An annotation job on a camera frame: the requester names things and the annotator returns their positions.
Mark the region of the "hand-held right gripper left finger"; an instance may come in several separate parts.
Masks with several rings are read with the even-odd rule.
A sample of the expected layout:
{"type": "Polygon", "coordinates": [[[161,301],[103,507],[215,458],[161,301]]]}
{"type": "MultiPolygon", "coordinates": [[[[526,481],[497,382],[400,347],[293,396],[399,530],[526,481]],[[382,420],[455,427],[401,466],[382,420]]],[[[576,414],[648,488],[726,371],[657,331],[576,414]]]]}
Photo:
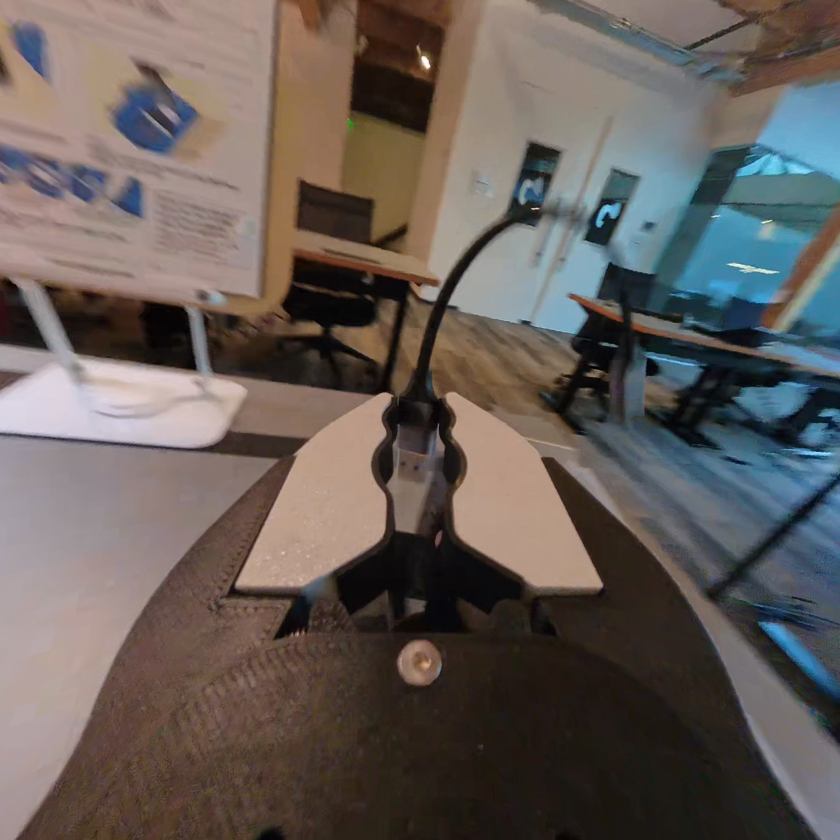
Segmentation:
{"type": "Polygon", "coordinates": [[[373,397],[316,433],[293,459],[234,583],[245,595],[303,595],[380,546],[388,500],[374,462],[392,398],[373,397]]]}

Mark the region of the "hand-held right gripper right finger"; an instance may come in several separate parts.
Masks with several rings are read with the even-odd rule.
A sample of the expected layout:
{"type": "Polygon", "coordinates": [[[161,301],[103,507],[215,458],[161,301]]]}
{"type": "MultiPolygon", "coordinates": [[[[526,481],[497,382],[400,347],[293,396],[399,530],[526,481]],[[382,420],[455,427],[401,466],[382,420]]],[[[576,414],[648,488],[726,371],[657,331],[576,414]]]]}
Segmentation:
{"type": "Polygon", "coordinates": [[[595,595],[603,588],[538,450],[519,432],[454,392],[444,397],[458,456],[454,535],[536,595],[595,595]]]}

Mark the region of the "black office chair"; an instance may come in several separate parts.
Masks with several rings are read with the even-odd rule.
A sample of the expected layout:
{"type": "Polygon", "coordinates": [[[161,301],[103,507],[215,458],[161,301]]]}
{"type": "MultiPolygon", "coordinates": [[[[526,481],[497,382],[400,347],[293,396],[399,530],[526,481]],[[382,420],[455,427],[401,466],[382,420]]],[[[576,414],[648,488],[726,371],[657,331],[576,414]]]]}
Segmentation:
{"type": "MultiPolygon", "coordinates": [[[[647,312],[647,304],[655,288],[656,275],[608,264],[596,294],[601,302],[620,303],[626,293],[634,314],[647,312]]],[[[588,391],[601,408],[600,422],[606,421],[613,408],[613,372],[623,350],[623,327],[619,321],[609,319],[591,310],[585,310],[585,321],[572,337],[571,349],[577,362],[569,374],[559,375],[551,387],[539,392],[539,399],[558,414],[563,423],[577,435],[585,434],[571,412],[575,397],[588,391]]]]}
{"type": "MultiPolygon", "coordinates": [[[[299,182],[297,228],[349,242],[371,243],[374,202],[370,198],[335,192],[299,182]]],[[[282,307],[293,322],[313,322],[320,333],[297,340],[297,350],[315,350],[330,368],[336,387],[343,389],[339,354],[365,363],[373,372],[378,364],[338,340],[336,328],[371,326],[379,312],[383,285],[372,274],[357,269],[295,258],[288,293],[282,307]]]]}

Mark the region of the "white poster stand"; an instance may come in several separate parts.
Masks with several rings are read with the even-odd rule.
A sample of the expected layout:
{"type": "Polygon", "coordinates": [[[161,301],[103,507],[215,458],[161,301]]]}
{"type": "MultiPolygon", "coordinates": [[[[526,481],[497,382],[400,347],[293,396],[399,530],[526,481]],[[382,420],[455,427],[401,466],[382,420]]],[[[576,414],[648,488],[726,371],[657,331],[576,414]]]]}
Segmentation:
{"type": "Polygon", "coordinates": [[[184,307],[196,369],[168,371],[82,359],[42,285],[13,283],[55,359],[2,390],[3,435],[179,449],[208,448],[226,436],[247,391],[216,377],[197,306],[184,307]]]}

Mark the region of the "wooden top office desk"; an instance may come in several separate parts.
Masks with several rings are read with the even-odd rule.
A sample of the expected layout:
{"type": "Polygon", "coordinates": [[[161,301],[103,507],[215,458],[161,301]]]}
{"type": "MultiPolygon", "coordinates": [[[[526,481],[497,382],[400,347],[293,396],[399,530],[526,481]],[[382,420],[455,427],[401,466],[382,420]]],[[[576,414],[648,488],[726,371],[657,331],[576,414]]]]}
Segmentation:
{"type": "Polygon", "coordinates": [[[838,371],[823,365],[794,360],[768,348],[732,343],[653,314],[636,312],[626,325],[617,302],[575,293],[571,293],[569,299],[594,319],[596,341],[614,329],[617,336],[613,344],[618,350],[623,347],[628,333],[630,350],[639,351],[644,361],[652,354],[667,360],[692,362],[700,367],[695,382],[669,413],[653,413],[663,427],[691,447],[721,451],[721,446],[704,434],[701,426],[713,408],[725,403],[724,397],[736,385],[777,386],[798,382],[838,396],[838,371]]]}
{"type": "Polygon", "coordinates": [[[343,383],[337,357],[362,361],[379,373],[379,390],[389,392],[406,318],[410,287],[440,286],[425,264],[409,255],[373,245],[298,230],[293,249],[290,287],[282,307],[293,322],[311,322],[320,332],[298,336],[301,350],[316,350],[327,361],[337,383],[343,383]],[[338,340],[336,329],[361,329],[376,321],[382,301],[395,303],[385,361],[374,362],[338,340]]]}

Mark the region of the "black phone icon sign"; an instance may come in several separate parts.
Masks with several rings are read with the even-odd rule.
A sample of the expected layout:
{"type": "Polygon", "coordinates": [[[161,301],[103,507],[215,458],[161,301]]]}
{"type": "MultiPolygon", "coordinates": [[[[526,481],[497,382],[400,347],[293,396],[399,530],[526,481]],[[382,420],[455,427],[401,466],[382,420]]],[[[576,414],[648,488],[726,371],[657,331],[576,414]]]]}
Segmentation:
{"type": "Polygon", "coordinates": [[[590,217],[584,235],[585,243],[600,247],[611,243],[640,181],[640,176],[634,173],[617,168],[610,170],[590,217]]]}
{"type": "Polygon", "coordinates": [[[523,155],[518,185],[514,193],[517,208],[540,208],[550,192],[562,150],[529,141],[523,155]]]}

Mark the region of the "instruction poster board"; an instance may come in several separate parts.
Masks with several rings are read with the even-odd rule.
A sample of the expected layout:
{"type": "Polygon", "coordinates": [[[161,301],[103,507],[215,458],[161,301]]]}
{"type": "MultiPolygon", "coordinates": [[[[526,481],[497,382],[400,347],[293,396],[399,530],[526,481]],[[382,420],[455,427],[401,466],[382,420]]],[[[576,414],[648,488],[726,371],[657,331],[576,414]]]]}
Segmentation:
{"type": "Polygon", "coordinates": [[[264,285],[279,2],[1,2],[2,277],[264,285]]]}

